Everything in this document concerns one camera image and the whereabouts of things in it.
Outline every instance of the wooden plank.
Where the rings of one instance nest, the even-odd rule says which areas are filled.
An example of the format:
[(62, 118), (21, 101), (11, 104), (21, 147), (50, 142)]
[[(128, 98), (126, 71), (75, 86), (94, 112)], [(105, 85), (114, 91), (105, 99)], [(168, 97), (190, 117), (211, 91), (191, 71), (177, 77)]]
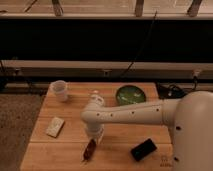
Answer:
[(123, 85), (136, 85), (141, 88), (147, 101), (158, 99), (158, 94), (153, 83), (69, 83), (69, 100), (65, 103), (59, 102), (55, 95), (48, 90), (42, 105), (39, 117), (70, 117), (79, 115), (89, 101), (89, 97), (94, 90), (98, 90), (104, 97), (106, 106), (117, 106), (115, 99), (116, 91)]
[[(64, 13), (103, 14), (103, 13), (131, 13), (132, 1), (129, 0), (60, 0)], [(50, 0), (39, 0), (30, 10), (31, 13), (53, 13)]]
[[(141, 88), (147, 97), (158, 98), (154, 83), (69, 83), (68, 91), (71, 96), (88, 97), (94, 90), (98, 90), (104, 97), (115, 97), (116, 91), (124, 85), (135, 85)], [(54, 97), (51, 91), (48, 97)]]
[[(171, 170), (172, 147), (164, 126), (106, 124), (104, 137), (91, 162), (83, 164), (82, 154), (88, 143), (80, 113), (92, 90), (99, 90), (107, 106), (116, 106), (115, 92), (125, 83), (69, 83), (70, 99), (66, 103), (56, 100), (48, 91), (30, 143), (21, 165), (21, 171), (66, 170)], [(154, 84), (134, 83), (147, 94), (148, 100), (157, 100)], [(45, 130), (52, 119), (65, 120), (64, 128), (55, 139)], [(158, 150), (141, 162), (130, 155), (131, 148), (151, 138)]]
[(171, 171), (171, 145), (157, 144), (158, 149), (140, 162), (130, 150), (137, 144), (100, 144), (92, 160), (82, 162), (86, 143), (30, 143), (21, 166), (22, 171), (127, 170)]
[[(63, 118), (65, 124), (57, 138), (45, 134), (52, 118), (39, 118), (36, 122), (30, 142), (88, 142), (85, 124), (80, 116)], [(170, 137), (165, 126), (105, 124), (102, 143), (141, 143), (151, 138), (155, 143), (170, 144)]]
[(0, 5), (0, 10), (6, 11), (6, 12), (22, 12), (24, 8), (25, 8), (24, 4), (23, 5)]

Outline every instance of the paper cup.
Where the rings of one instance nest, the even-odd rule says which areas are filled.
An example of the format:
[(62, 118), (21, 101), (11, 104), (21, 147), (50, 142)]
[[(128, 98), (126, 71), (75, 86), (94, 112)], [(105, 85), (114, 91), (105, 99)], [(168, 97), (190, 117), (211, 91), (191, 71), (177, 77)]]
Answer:
[(67, 83), (63, 80), (58, 80), (51, 83), (51, 90), (60, 102), (65, 102), (68, 99)]

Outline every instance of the floor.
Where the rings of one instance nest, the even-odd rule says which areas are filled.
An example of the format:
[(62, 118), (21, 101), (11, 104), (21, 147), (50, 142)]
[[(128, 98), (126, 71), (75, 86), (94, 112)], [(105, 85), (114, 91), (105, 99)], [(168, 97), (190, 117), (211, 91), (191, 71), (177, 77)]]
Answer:
[(44, 96), (0, 94), (0, 171), (18, 171)]

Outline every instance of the green bowl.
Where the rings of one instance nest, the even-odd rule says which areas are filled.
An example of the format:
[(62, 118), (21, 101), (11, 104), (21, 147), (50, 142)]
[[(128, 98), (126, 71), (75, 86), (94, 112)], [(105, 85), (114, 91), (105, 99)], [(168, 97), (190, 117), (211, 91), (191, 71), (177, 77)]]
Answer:
[(116, 100), (120, 106), (146, 101), (145, 93), (138, 87), (126, 85), (117, 90)]

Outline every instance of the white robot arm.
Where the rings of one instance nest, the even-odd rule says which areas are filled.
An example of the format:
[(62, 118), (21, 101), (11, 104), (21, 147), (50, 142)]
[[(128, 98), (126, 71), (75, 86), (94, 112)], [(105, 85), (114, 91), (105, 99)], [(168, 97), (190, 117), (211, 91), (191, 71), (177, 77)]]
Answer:
[(99, 138), (105, 123), (173, 126), (173, 171), (212, 171), (213, 93), (119, 107), (104, 104), (101, 96), (93, 94), (82, 112), (89, 137)]

